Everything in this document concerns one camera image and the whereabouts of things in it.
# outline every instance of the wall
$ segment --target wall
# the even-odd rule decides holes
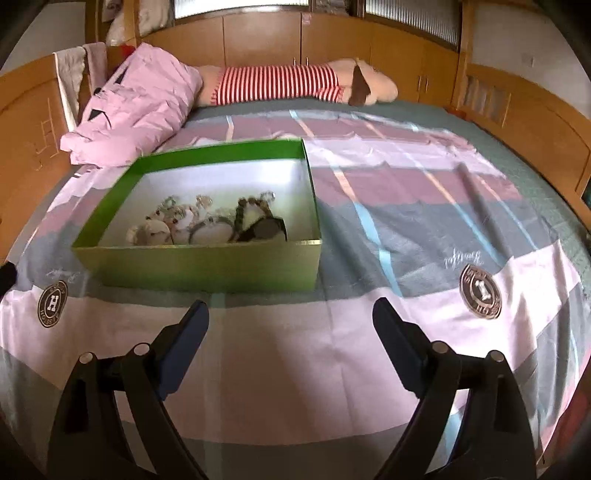
[[[545,15],[506,5],[479,4],[472,61],[536,82],[591,118],[591,82],[567,41]]]
[[[48,4],[35,17],[12,49],[0,74],[65,48],[82,45],[85,27],[84,2]]]

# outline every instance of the red striped cloth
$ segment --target red striped cloth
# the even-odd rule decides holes
[[[337,102],[343,95],[335,71],[326,64],[228,67],[212,94],[212,105],[314,96]]]

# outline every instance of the striped bed sheet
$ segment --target striped bed sheet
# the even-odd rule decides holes
[[[8,424],[41,466],[60,391],[84,351],[120,355],[178,322],[201,298],[211,324],[183,385],[165,406],[211,478],[372,478],[417,399],[375,334],[386,297],[430,339],[458,353],[505,353],[540,454],[589,357],[589,305],[556,232],[463,138],[362,113],[279,111],[190,121],[160,150],[302,137],[319,203],[323,249],[307,293],[207,294],[105,287],[70,245],[124,172],[90,170],[54,199],[0,303]],[[467,263],[502,296],[495,320],[459,293]],[[43,289],[68,283],[58,324],[37,320]],[[117,398],[138,463],[150,468],[124,395]],[[432,467],[450,453],[459,392]]]

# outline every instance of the open box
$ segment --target open box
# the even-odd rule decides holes
[[[236,205],[272,190],[288,241],[220,245],[125,246],[127,229],[164,198],[207,194]],[[322,240],[306,151],[301,140],[189,148],[138,159],[105,195],[72,249],[108,286],[209,292],[314,288]]]

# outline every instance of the oval emblem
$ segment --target oval emblem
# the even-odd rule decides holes
[[[68,285],[63,280],[43,291],[37,304],[37,316],[44,327],[53,327],[60,320],[67,298]]]
[[[501,293],[492,276],[474,265],[466,265],[460,276],[460,293],[468,308],[487,320],[501,314]]]

